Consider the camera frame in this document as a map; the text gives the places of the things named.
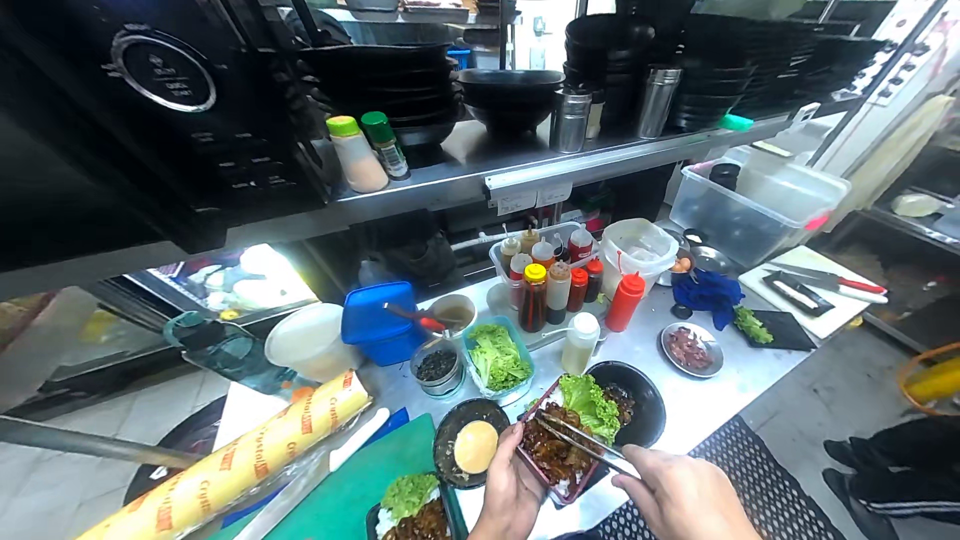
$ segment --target hand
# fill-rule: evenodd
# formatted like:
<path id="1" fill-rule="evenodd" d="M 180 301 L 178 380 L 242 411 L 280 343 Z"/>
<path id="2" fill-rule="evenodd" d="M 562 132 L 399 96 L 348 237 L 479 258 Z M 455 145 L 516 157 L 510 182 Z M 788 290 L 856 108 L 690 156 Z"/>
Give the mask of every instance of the hand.
<path id="1" fill-rule="evenodd" d="M 522 439 L 522 422 L 500 433 L 487 469 L 483 509 L 468 540 L 525 540 L 533 530 L 546 488 L 514 453 Z"/>
<path id="2" fill-rule="evenodd" d="M 758 540 L 730 479 L 716 465 L 686 455 L 623 447 L 643 481 L 613 485 L 630 495 L 660 540 Z"/>

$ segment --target black pants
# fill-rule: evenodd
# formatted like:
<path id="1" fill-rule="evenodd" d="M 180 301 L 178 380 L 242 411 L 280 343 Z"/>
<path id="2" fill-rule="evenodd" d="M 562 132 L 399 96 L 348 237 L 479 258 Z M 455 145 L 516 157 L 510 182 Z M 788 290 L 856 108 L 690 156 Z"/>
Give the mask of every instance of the black pants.
<path id="1" fill-rule="evenodd" d="M 960 524 L 960 417 L 911 420 L 851 445 L 867 467 L 850 492 L 871 511 Z"/>

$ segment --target green cutting board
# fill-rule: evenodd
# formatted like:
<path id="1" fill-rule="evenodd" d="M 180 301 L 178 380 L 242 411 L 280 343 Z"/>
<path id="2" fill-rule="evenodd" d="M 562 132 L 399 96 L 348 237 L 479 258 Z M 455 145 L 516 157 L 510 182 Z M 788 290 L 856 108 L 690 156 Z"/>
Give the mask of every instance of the green cutting board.
<path id="1" fill-rule="evenodd" d="M 358 451 L 306 496 L 267 535 L 267 540 L 363 540 L 367 512 L 383 499 L 397 477 L 434 471 L 433 418 L 422 414 Z M 210 540 L 229 540 L 253 519 L 252 514 Z"/>

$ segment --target metal tongs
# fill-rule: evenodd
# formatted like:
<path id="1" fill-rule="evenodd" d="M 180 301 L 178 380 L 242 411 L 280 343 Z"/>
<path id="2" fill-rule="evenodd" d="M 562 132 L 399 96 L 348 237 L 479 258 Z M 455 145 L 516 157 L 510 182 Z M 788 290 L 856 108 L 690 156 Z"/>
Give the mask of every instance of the metal tongs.
<path id="1" fill-rule="evenodd" d="M 552 422 L 552 423 L 554 423 L 554 424 L 557 424 L 558 426 L 562 426 L 562 427 L 564 427 L 564 428 L 567 428 L 568 430 L 570 430 L 570 431 L 572 431 L 572 432 L 574 432 L 574 433 L 576 433 L 576 434 L 584 437 L 584 438 L 585 438 L 586 440 L 588 440 L 590 443 L 595 444 L 595 445 L 599 446 L 600 448 L 602 448 L 602 449 L 604 450 L 604 455 L 600 455 L 600 454 L 598 454 L 597 452 L 595 452 L 594 450 L 592 450 L 592 449 L 590 449 L 589 447 L 587 447 L 586 445 L 584 445 L 584 444 L 582 444 L 582 443 L 579 443 L 579 442 L 573 440 L 573 437 L 570 437 L 569 435 L 567 435 L 567 434 L 565 434 L 565 433 L 562 433 L 562 432 L 560 432 L 559 430 L 554 430 L 553 427 L 551 427 L 549 424 L 547 424 L 546 422 L 544 422 L 543 419 L 546 419 L 546 420 L 549 421 L 549 422 Z M 629 463 L 629 461 L 627 461 L 627 458 L 626 458 L 623 454 L 621 454 L 620 452 L 614 450 L 613 448 L 605 445 L 604 443 L 602 443 L 602 442 L 594 439 L 594 438 L 591 437 L 590 435 L 587 435 L 586 433 L 584 433 L 584 432 L 582 432 L 582 431 L 574 428 L 573 426 L 570 426 L 567 422 L 564 422 L 564 421 L 561 420 L 560 418 L 557 418 L 556 416 L 554 416 L 554 415 L 552 415 L 552 414 L 547 414 L 546 412 L 543 412 L 542 409 L 540 409 L 540 410 L 538 410 L 538 411 L 534 414 L 534 420 L 536 420 L 541 426 L 543 426 L 543 428 L 544 428 L 545 430 L 550 431 L 551 433 L 553 433 L 553 434 L 554 434 L 557 438 L 559 438 L 560 440 L 562 440 L 562 441 L 564 441 L 564 442 L 566 442 L 566 443 L 568 443 L 568 444 L 571 444 L 571 445 L 579 448 L 580 450 L 586 452 L 587 455 L 589 455 L 589 456 L 592 457 L 593 459 L 596 459 L 597 461 L 600 461 L 601 463 L 604 463 L 605 465 L 607 465 L 607 466 L 610 467 L 611 469 L 614 469 L 617 473 L 620 473 L 621 475 L 627 475 L 628 477 L 631 477 L 631 478 L 634 478 L 634 479 L 640 479 L 640 477 L 639 477 L 639 475 L 636 473 L 636 471 L 627 471 L 627 470 L 624 469 L 622 466 L 617 465 L 616 463 L 614 463 L 615 461 L 621 461 L 621 462 L 627 462 L 627 463 Z"/>

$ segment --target cling wrap roll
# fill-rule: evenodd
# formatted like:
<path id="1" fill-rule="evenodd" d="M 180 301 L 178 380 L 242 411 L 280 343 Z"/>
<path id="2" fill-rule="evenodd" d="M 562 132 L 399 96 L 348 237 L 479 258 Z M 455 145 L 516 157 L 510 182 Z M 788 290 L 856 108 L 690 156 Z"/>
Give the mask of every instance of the cling wrap roll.
<path id="1" fill-rule="evenodd" d="M 279 472 L 371 400 L 349 370 L 127 504 L 78 540 L 177 538 Z"/>

